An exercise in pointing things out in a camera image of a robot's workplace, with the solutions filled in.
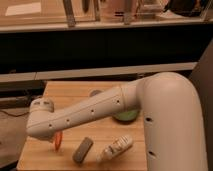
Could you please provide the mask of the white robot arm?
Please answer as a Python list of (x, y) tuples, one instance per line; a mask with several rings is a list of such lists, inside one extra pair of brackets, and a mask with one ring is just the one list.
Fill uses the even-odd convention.
[(27, 134), (48, 141), (58, 131), (125, 111), (144, 114), (148, 171), (209, 171), (201, 102), (186, 77), (161, 72), (56, 110), (47, 98), (30, 105)]

